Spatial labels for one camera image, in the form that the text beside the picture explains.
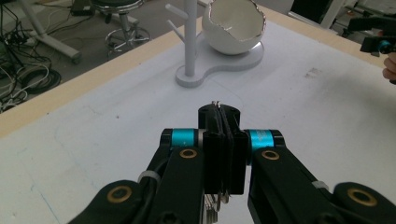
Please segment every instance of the white table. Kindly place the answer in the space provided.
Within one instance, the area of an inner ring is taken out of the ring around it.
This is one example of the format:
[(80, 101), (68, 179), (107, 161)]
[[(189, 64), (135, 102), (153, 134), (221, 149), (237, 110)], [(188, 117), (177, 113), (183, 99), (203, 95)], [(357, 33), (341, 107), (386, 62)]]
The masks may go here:
[[(396, 203), (396, 88), (381, 68), (270, 21), (262, 43), (257, 67), (216, 73), (196, 89), (175, 82), (179, 43), (143, 62), (120, 56), (85, 75), (111, 78), (78, 78), (2, 115), (0, 223), (66, 223), (104, 185), (137, 180), (161, 131), (197, 128), (198, 108), (212, 100), (239, 108), (242, 129), (280, 130), (331, 190), (354, 181)], [(33, 119), (16, 117), (27, 111)], [(247, 193), (222, 206), (219, 223), (252, 223)]]

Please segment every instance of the white mug stand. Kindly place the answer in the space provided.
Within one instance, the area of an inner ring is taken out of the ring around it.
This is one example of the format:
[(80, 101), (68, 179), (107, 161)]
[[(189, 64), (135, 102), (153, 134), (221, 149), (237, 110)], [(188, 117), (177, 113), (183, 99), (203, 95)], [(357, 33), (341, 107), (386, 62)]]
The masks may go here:
[(171, 21), (168, 21), (185, 46), (185, 64), (176, 71), (176, 81), (180, 86), (195, 88), (210, 74), (219, 71), (248, 70), (262, 60), (264, 54), (262, 42), (246, 53), (225, 55), (210, 47), (202, 33), (196, 35), (196, 1), (184, 0), (184, 11), (169, 4), (166, 5), (166, 9), (185, 20), (184, 36)]

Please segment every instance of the black device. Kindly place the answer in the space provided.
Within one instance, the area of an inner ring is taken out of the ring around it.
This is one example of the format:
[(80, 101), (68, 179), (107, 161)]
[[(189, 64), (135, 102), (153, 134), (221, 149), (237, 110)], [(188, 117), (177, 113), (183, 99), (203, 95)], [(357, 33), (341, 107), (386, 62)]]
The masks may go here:
[(198, 224), (243, 194), (255, 223), (394, 223), (396, 206), (373, 189), (342, 183), (331, 194), (287, 149), (277, 130), (240, 130), (238, 109), (213, 102), (198, 129), (165, 129), (138, 182), (102, 188), (71, 224)]
[(75, 0), (70, 8), (72, 16), (92, 16), (95, 14), (95, 8), (91, 4), (91, 0)]
[[(396, 16), (382, 16), (382, 17), (368, 17), (368, 18), (354, 18), (351, 19), (347, 30), (364, 31), (372, 28), (381, 29), (383, 35), (381, 36), (367, 36), (361, 44), (361, 51), (371, 53), (378, 56), (379, 53), (389, 54), (396, 52)], [(391, 80), (390, 83), (396, 85), (396, 80)]]

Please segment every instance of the cable tie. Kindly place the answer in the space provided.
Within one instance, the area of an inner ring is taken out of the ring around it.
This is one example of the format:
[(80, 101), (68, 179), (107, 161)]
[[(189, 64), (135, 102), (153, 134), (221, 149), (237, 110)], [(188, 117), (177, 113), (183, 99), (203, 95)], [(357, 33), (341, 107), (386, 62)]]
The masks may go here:
[(313, 181), (312, 184), (314, 185), (314, 187), (316, 189), (326, 189), (329, 190), (329, 186), (326, 185), (326, 183), (324, 183), (323, 181), (317, 180), (317, 181)]
[(160, 186), (161, 183), (161, 177), (154, 171), (143, 171), (142, 174), (140, 174), (139, 178), (137, 178), (137, 182), (140, 183), (143, 177), (150, 177), (153, 178), (157, 181), (157, 186)]

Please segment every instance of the stool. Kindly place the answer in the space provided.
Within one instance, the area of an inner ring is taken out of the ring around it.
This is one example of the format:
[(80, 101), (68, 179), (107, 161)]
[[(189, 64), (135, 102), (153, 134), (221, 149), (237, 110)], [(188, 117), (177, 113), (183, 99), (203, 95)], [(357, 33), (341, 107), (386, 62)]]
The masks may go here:
[(120, 17), (121, 29), (112, 31), (106, 36), (106, 45), (109, 49), (107, 56), (114, 51), (134, 49), (150, 41), (149, 32), (138, 27), (138, 21), (134, 21), (132, 26), (128, 21), (128, 13), (142, 6), (144, 0), (91, 0), (91, 2), (98, 11), (107, 15), (106, 23), (110, 22), (113, 13)]

